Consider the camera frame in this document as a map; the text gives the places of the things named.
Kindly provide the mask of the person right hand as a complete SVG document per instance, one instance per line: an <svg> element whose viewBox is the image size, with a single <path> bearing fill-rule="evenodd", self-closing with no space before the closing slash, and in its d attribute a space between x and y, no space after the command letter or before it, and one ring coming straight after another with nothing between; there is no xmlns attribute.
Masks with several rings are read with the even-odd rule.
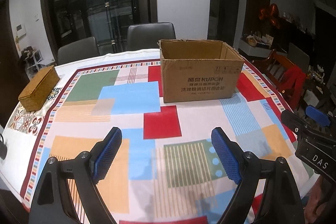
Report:
<svg viewBox="0 0 336 224"><path fill-rule="evenodd" d="M335 185L319 176L303 212L305 223L335 223Z"/></svg>

